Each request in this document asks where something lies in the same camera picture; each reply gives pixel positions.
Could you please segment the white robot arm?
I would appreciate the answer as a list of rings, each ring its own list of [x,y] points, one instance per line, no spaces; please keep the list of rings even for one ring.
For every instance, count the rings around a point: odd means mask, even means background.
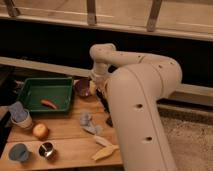
[[[172,58],[118,51],[111,44],[90,48],[91,78],[106,92],[125,171],[178,171],[157,109],[181,84]]]

